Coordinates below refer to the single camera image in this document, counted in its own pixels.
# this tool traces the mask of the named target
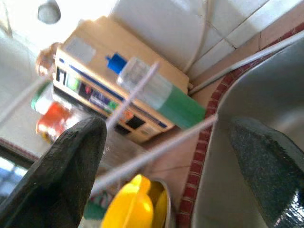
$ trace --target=blue cap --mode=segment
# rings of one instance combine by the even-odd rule
[[[127,64],[127,61],[118,53],[115,53],[112,58],[109,56],[106,56],[105,58],[109,61],[108,68],[113,70],[116,74],[119,74]]]

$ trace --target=sink basin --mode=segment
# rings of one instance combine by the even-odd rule
[[[228,139],[233,116],[253,117],[304,150],[304,40],[243,75],[218,106],[192,215],[192,227],[265,228]]]

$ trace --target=yellow cup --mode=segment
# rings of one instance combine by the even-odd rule
[[[150,228],[153,220],[150,186],[150,180],[140,174],[124,185],[108,208],[102,228]]]

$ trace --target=white pipe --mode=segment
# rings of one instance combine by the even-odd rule
[[[159,62],[155,62],[147,74],[140,80],[140,82],[136,85],[134,90],[130,93],[129,97],[116,109],[112,115],[106,121],[106,128],[109,132],[114,127],[115,123],[118,121],[118,118],[123,114],[124,110],[130,105],[133,99],[137,96],[138,92],[143,89],[143,87],[149,82],[149,80],[155,75],[160,67]]]
[[[193,55],[191,56],[190,60],[188,61],[188,63],[186,64],[186,66],[183,68],[183,73],[187,73],[190,69],[190,67],[193,65],[194,61],[197,59],[200,50],[202,49],[202,47],[205,44],[206,41],[206,37],[207,37],[207,20],[209,18],[208,13],[210,12],[209,7],[211,4],[209,4],[209,1],[211,0],[206,0],[206,7],[205,7],[205,18],[202,18],[203,20],[203,27],[201,29],[200,35],[199,35],[199,43],[198,46],[196,48],[196,50],[193,52]]]
[[[304,31],[299,32],[299,33],[297,33],[297,34],[295,34],[295,35],[293,35],[293,36],[291,36],[291,37],[289,37],[289,38],[287,38],[287,39],[285,39],[285,40],[283,40],[283,41],[281,41],[277,44],[274,44],[274,45],[262,50],[262,51],[259,51],[255,54],[253,54],[253,55],[251,55],[251,56],[249,56],[249,57],[247,57],[247,58],[229,66],[229,67],[227,67],[226,69],[220,71],[219,73],[217,73],[213,77],[207,79],[205,82],[203,82],[203,83],[199,84],[198,86],[194,87],[192,90],[189,91],[188,94],[193,95],[193,94],[197,93],[199,90],[209,86],[211,83],[213,83],[213,82],[217,81],[218,79],[222,78],[227,73],[229,73],[229,72],[231,72],[235,69],[238,69],[239,67],[242,67],[242,66],[244,66],[248,63],[251,63],[254,60],[265,57],[265,56],[267,56],[267,55],[269,55],[273,52],[279,51],[279,50],[295,43],[296,41],[298,41],[302,38],[304,38]]]
[[[46,78],[40,77],[33,84],[27,87],[25,90],[21,92],[21,94],[13,100],[12,103],[8,107],[6,107],[0,114],[0,126],[4,123],[4,121],[9,117],[9,115],[18,108],[22,102],[24,102],[27,97],[37,88],[39,88],[43,83],[46,82]]]
[[[116,167],[111,171],[109,171],[108,173],[106,173],[105,175],[97,178],[93,185],[91,196],[100,193],[101,190],[115,183],[120,178],[126,177],[127,175],[138,170],[148,162],[153,161],[154,159],[160,157],[161,155],[164,155],[165,153],[170,151],[170,149],[176,147],[178,144],[182,143],[186,139],[194,136],[195,134],[199,133],[201,130],[212,126],[217,120],[218,120],[218,115],[217,114],[212,115],[209,118],[205,119],[204,121],[193,126],[192,128],[184,132],[181,132],[174,138],[169,139],[163,142],[162,144],[155,146],[150,151],[147,151],[145,154],[133,158],[132,160],[125,162],[123,165]]]

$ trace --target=plastic bottle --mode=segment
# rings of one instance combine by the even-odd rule
[[[150,68],[136,57],[127,62],[117,53],[107,59],[108,67],[119,75],[117,84],[129,92]],[[205,116],[202,106],[160,74],[155,75],[137,97],[182,129],[194,126]]]

